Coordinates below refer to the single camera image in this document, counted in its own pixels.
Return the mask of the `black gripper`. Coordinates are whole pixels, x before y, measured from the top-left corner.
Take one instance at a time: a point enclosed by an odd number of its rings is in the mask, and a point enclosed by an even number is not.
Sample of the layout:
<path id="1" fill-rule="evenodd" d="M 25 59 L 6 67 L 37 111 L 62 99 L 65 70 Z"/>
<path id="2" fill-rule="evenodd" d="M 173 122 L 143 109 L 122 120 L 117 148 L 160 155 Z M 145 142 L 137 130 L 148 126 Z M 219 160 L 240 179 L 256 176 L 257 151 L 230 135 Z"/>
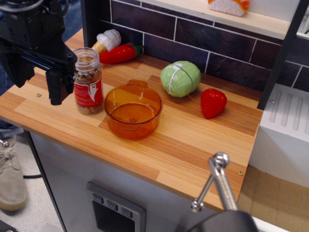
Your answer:
<path id="1" fill-rule="evenodd" d="M 9 78 L 22 87 L 34 67 L 47 70 L 52 105 L 73 93 L 76 57 L 62 39 L 65 31 L 60 0 L 2 0 L 0 2 L 0 62 Z"/>

